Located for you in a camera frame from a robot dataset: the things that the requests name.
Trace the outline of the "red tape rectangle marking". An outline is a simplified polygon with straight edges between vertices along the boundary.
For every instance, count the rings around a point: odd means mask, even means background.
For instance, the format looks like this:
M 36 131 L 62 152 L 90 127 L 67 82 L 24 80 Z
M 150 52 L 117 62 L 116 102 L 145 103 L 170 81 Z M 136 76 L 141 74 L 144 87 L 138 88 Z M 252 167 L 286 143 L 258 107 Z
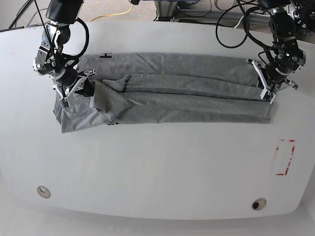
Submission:
M 292 162 L 296 141 L 293 139 L 280 139 L 277 144 L 273 173 L 276 176 L 286 176 Z

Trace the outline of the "right table grommet hole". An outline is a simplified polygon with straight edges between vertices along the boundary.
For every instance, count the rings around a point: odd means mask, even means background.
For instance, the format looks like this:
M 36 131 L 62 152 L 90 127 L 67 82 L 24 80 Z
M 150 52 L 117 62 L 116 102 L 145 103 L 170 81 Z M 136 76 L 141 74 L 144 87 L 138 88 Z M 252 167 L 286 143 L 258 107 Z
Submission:
M 262 210 L 266 206 L 266 203 L 267 203 L 267 201 L 265 198 L 256 199 L 252 203 L 252 209 L 256 210 L 256 211 Z

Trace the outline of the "table grommet hole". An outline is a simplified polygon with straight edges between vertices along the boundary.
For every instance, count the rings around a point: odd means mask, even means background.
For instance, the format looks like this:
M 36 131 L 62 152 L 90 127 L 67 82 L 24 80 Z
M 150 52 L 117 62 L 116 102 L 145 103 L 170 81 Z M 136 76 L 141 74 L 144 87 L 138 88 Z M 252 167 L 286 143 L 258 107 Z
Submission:
M 42 198 L 48 199 L 51 197 L 51 192 L 45 186 L 38 186 L 37 192 Z
M 266 203 L 267 203 L 267 201 L 265 198 L 256 199 L 252 203 L 252 209 L 256 210 L 256 211 L 262 210 L 266 206 Z

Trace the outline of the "grey t-shirt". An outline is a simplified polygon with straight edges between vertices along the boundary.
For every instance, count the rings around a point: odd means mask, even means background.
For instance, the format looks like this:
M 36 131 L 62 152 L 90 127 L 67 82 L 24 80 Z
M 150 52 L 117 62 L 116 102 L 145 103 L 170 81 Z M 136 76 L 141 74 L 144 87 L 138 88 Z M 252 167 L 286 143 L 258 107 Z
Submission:
M 94 69 L 90 97 L 54 105 L 63 133 L 107 124 L 272 121 L 276 106 L 260 98 L 258 74 L 245 59 L 173 53 L 85 55 Z

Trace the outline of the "aluminium frame base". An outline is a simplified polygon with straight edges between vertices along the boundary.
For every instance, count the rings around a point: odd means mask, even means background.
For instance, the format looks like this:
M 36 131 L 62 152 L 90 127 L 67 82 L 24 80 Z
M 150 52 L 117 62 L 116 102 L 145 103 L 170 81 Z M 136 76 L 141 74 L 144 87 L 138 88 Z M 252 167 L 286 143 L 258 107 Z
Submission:
M 209 10 L 188 9 L 188 4 L 183 0 L 156 0 L 157 21 L 163 22 L 187 22 L 214 25 L 223 10 L 212 9 L 215 1 L 210 1 Z M 269 30 L 269 15 L 257 13 L 255 10 L 251 16 L 251 30 L 267 32 Z

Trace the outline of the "left table grommet hole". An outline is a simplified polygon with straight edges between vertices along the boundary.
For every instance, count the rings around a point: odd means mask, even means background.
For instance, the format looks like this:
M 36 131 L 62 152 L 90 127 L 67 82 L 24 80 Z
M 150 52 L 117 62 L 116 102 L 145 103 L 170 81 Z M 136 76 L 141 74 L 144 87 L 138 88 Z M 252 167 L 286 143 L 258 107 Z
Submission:
M 42 198 L 48 199 L 51 197 L 51 192 L 45 186 L 38 186 L 37 192 Z

